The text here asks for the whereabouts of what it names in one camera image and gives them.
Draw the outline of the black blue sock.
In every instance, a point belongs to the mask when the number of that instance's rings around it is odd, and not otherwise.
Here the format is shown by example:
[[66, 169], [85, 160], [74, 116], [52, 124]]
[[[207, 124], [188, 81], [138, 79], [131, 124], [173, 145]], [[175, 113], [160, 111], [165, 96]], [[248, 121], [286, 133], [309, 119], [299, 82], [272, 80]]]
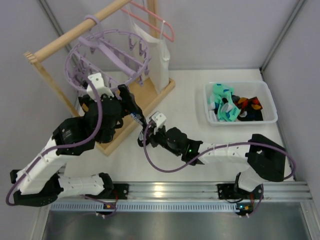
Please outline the black blue sock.
[[144, 132], [147, 127], [147, 121], [143, 114], [142, 109], [136, 104], [135, 100], [129, 100], [126, 103], [126, 109], [129, 115], [139, 124], [142, 126], [142, 130], [139, 133], [137, 138], [137, 143], [140, 147], [144, 146]]

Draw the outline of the purple round clip hanger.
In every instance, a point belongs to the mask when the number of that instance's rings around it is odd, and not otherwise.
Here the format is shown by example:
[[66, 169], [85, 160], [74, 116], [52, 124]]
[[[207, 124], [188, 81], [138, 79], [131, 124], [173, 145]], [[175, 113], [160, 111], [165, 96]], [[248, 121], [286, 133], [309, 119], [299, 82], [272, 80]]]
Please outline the purple round clip hanger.
[[[117, 89], [122, 83], [108, 75], [105, 71], [92, 63], [86, 52], [81, 53], [80, 49], [89, 50], [93, 55], [100, 52], [106, 56], [118, 69], [127, 76], [124, 81], [126, 86], [136, 82], [140, 86], [144, 85], [143, 74], [148, 74], [148, 64], [151, 60], [148, 43], [136, 33], [119, 29], [103, 29], [101, 21], [94, 15], [86, 15], [85, 20], [92, 20], [98, 27], [98, 31], [92, 33], [88, 30], [87, 36], [79, 36], [78, 43], [69, 51], [64, 63], [64, 75], [68, 83], [77, 91], [84, 92], [87, 89], [87, 77], [91, 74], [100, 73], [103, 81], [111, 90]], [[133, 56], [130, 52], [121, 50], [115, 44], [107, 40], [107, 35], [117, 34], [128, 38], [129, 51], [132, 53], [138, 50], [139, 57]]]

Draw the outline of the mint green sock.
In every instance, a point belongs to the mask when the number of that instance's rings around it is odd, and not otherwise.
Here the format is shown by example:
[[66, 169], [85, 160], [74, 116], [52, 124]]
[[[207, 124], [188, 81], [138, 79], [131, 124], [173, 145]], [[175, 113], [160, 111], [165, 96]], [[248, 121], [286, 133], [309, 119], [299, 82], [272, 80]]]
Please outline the mint green sock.
[[218, 106], [217, 119], [220, 122], [235, 122], [241, 110], [236, 106], [231, 98], [223, 97]]
[[220, 105], [224, 104], [223, 99], [226, 99], [227, 103], [232, 103], [232, 95], [234, 88], [222, 83], [215, 83], [212, 87], [212, 92], [207, 100], [209, 110], [217, 110]]

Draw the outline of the black sock with grey patches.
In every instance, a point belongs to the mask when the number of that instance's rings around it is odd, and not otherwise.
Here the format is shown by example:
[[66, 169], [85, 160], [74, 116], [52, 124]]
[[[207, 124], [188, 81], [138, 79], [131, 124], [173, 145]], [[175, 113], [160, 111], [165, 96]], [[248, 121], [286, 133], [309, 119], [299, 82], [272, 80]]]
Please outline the black sock with grey patches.
[[239, 114], [237, 119], [241, 122], [263, 121], [262, 112], [260, 110], [246, 110]]

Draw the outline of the black red yellow argyle sock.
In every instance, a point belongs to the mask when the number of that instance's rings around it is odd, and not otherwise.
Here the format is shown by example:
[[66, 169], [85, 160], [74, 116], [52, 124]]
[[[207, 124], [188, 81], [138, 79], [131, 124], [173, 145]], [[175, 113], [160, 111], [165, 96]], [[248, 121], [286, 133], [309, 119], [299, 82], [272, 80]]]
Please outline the black red yellow argyle sock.
[[235, 102], [235, 105], [241, 110], [246, 111], [248, 109], [253, 109], [255, 111], [260, 111], [263, 109], [259, 99], [255, 96], [252, 98], [241, 97]]

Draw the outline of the black tan argyle sock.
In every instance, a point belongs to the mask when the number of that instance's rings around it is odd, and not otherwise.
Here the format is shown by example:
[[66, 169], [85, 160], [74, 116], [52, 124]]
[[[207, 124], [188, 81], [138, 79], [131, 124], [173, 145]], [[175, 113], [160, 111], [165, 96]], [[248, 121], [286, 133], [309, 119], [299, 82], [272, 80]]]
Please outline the black tan argyle sock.
[[88, 104], [89, 104], [90, 100], [91, 100], [91, 98], [87, 94], [78, 97], [79, 105], [84, 113], [88, 112], [88, 110], [89, 110]]

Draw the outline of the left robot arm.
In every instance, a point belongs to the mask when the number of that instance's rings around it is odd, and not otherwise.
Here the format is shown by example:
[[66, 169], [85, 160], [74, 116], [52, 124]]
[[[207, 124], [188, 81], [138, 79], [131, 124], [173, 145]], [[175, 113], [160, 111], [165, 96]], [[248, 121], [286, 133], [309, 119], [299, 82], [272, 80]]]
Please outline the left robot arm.
[[84, 116], [64, 120], [52, 133], [44, 150], [21, 170], [12, 170], [12, 189], [6, 197], [8, 205], [42, 207], [57, 199], [86, 196], [89, 199], [107, 199], [114, 185], [107, 173], [90, 177], [65, 177], [58, 173], [68, 161], [95, 144], [110, 143], [123, 118], [135, 110], [135, 101], [125, 84], [118, 86], [119, 97], [102, 94], [96, 103], [89, 95], [79, 98], [88, 110]]

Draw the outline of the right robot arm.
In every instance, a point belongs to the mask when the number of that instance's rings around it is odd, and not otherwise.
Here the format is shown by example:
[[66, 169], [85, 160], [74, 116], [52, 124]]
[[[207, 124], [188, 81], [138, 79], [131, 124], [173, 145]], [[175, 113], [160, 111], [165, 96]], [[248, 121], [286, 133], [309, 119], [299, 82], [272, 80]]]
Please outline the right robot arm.
[[265, 182], [285, 179], [286, 152], [283, 147], [262, 134], [253, 134], [247, 142], [214, 144], [192, 140], [173, 127], [166, 130], [152, 127], [146, 134], [152, 147], [161, 146], [188, 165], [216, 163], [241, 164], [247, 169], [235, 177], [233, 191], [242, 199]]

